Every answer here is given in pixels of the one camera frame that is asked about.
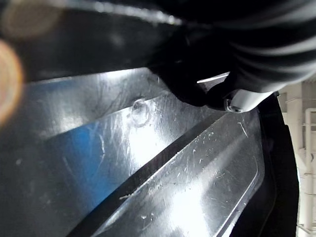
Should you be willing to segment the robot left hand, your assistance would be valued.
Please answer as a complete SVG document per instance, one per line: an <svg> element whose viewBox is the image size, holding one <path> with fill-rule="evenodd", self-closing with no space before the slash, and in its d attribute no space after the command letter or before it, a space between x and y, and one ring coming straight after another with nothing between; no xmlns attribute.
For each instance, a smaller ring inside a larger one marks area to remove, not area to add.
<svg viewBox="0 0 316 237"><path fill-rule="evenodd" d="M181 101L248 112L316 72L313 0L161 1L184 25L149 63Z"/></svg>

